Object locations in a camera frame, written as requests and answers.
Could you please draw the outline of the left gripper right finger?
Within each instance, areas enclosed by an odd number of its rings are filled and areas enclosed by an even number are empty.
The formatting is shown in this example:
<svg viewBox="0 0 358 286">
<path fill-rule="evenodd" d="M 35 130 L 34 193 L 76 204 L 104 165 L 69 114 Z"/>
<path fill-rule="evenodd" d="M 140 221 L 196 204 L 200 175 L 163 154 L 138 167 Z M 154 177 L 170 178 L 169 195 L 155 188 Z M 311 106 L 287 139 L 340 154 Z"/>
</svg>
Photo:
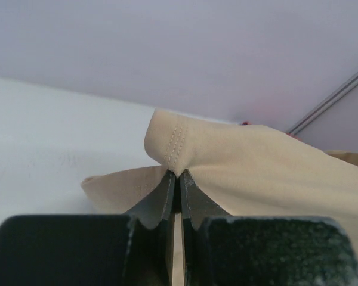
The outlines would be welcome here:
<svg viewBox="0 0 358 286">
<path fill-rule="evenodd" d="M 209 254 L 208 228 L 204 222 L 232 217 L 219 204 L 207 196 L 185 171 L 180 178 L 181 221 L 183 233 L 185 285 L 235 285 L 236 272 L 223 263 L 225 254 Z"/>
</svg>

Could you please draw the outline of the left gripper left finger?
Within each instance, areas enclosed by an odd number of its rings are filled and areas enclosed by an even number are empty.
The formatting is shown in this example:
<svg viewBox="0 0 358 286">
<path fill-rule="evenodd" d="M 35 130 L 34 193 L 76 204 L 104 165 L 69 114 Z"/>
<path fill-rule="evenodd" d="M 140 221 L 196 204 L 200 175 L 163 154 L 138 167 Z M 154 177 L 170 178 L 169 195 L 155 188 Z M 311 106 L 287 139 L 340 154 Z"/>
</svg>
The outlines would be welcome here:
<svg viewBox="0 0 358 286">
<path fill-rule="evenodd" d="M 175 181 L 175 175 L 167 172 L 148 196 L 126 212 L 131 215 L 131 228 L 124 285 L 172 284 Z"/>
</svg>

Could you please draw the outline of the beige t shirt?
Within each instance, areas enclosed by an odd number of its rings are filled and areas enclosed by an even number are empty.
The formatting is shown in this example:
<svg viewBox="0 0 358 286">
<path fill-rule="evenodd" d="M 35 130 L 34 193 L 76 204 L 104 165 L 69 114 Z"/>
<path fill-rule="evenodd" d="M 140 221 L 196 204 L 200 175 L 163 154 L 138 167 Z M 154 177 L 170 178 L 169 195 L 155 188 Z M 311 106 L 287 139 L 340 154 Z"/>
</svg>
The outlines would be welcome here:
<svg viewBox="0 0 358 286">
<path fill-rule="evenodd" d="M 358 166 L 266 126 L 207 122 L 163 110 L 153 113 L 144 148 L 155 166 L 82 182 L 100 210 L 125 212 L 166 171 L 188 171 L 233 215 L 329 216 L 358 247 Z"/>
</svg>

